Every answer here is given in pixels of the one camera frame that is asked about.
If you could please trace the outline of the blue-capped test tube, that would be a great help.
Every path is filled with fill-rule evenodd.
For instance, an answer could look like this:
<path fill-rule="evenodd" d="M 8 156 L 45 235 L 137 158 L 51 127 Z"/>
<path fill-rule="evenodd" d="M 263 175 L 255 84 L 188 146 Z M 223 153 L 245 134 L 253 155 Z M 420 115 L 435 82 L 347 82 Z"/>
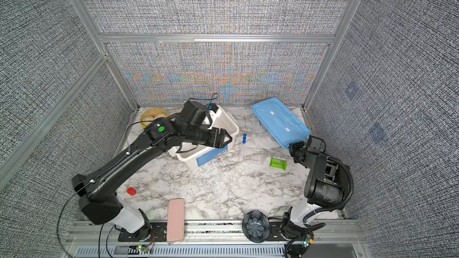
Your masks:
<path fill-rule="evenodd" d="M 261 165 L 264 162 L 263 148 L 258 146 L 253 138 L 244 134 L 239 150 L 239 162 Z"/>

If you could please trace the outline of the blue plastic bin lid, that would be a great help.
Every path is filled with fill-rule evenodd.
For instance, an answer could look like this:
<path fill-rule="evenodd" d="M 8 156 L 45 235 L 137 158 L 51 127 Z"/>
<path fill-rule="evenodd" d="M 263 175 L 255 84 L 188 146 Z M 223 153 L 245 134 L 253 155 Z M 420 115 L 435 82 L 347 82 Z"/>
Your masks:
<path fill-rule="evenodd" d="M 311 135 L 306 125 L 277 98 L 254 104 L 252 111 L 282 148 L 288 149 L 290 144 Z"/>

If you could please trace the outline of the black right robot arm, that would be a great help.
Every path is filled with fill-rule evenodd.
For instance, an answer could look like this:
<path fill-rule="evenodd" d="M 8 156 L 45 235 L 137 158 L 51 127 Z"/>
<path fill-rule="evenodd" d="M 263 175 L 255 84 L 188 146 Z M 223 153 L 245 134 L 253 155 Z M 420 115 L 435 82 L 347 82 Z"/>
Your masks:
<path fill-rule="evenodd" d="M 284 213 L 280 227 L 282 235 L 293 240 L 325 227 L 314 219 L 325 212 L 342 210 L 354 193 L 355 182 L 350 167 L 327 154 L 326 143 L 319 137 L 291 143 L 289 152 L 295 163 L 309 169 L 305 198 Z"/>

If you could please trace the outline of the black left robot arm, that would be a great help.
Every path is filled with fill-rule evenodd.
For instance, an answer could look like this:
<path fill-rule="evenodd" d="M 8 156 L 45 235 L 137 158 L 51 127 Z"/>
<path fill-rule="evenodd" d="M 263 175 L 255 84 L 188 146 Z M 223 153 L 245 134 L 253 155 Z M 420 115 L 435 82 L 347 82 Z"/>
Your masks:
<path fill-rule="evenodd" d="M 117 189 L 148 162 L 182 143 L 223 149 L 232 140 L 226 129 L 209 129 L 179 118 L 156 119 L 110 162 L 91 174 L 72 178 L 80 210 L 96 225 L 112 223 L 135 240 L 146 241 L 151 236 L 147 215 L 118 198 Z"/>

